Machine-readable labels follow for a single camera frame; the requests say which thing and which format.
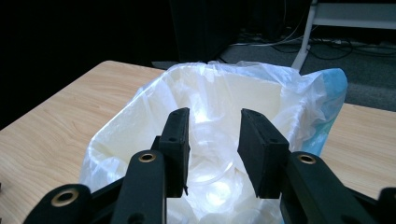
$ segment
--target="brass grommet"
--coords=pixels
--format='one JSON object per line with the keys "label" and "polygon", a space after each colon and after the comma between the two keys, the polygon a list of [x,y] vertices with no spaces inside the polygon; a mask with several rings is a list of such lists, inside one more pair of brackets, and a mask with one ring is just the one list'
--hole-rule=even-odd
{"label": "brass grommet", "polygon": [[306,154],[298,155],[298,159],[299,159],[301,162],[306,163],[306,164],[314,164],[314,163],[317,162],[317,160],[315,160],[315,158],[313,158],[313,157],[310,156],[310,155],[306,155]]}
{"label": "brass grommet", "polygon": [[157,156],[155,154],[145,153],[139,157],[139,160],[141,162],[151,162],[154,161],[156,158]]}
{"label": "brass grommet", "polygon": [[64,189],[52,198],[50,203],[54,207],[62,207],[76,200],[78,191],[76,189]]}

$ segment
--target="white plastic bag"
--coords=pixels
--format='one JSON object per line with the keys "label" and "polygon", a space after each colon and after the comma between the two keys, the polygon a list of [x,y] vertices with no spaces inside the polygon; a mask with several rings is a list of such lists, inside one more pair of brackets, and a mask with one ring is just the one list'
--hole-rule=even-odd
{"label": "white plastic bag", "polygon": [[91,140],[81,184],[96,191],[123,177],[166,119],[190,109],[189,195],[167,199],[168,223],[279,223],[279,200],[257,199],[237,153],[241,109],[264,114],[290,151],[319,155],[347,91],[341,69],[305,76],[266,63],[182,63],[142,87]]}

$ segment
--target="light wood surface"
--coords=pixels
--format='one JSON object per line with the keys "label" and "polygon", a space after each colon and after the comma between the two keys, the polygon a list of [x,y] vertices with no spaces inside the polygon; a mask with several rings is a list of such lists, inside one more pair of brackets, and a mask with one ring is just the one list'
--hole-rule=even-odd
{"label": "light wood surface", "polygon": [[[104,62],[0,131],[0,217],[22,223],[50,190],[77,183],[91,138],[163,70]],[[373,198],[396,186],[396,113],[344,105],[322,158]]]}

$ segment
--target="gray carpet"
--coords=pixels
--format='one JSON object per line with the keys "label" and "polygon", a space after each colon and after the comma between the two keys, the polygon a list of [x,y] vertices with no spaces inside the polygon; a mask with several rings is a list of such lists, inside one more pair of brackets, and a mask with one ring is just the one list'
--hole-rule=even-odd
{"label": "gray carpet", "polygon": [[[248,61],[291,66],[299,47],[299,43],[267,47],[231,45],[219,55],[218,61],[221,63]],[[348,47],[312,44],[300,74],[341,68],[348,81],[346,103],[396,112],[395,52],[396,48],[393,45],[370,45],[351,50]],[[166,69],[175,62],[153,62],[153,64]]]}

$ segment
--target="plastic bag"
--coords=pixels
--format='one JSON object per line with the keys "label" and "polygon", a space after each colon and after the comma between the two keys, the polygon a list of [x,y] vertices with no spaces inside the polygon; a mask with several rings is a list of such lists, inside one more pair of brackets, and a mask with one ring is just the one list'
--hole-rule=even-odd
{"label": "plastic bag", "polygon": [[309,75],[266,63],[181,63],[142,87],[91,140],[81,184],[96,191],[123,177],[131,157],[150,149],[166,119],[190,109],[189,195],[167,199],[168,223],[279,223],[279,200],[255,197],[237,153],[241,109],[264,114],[290,151],[320,154],[345,100],[341,69]]}

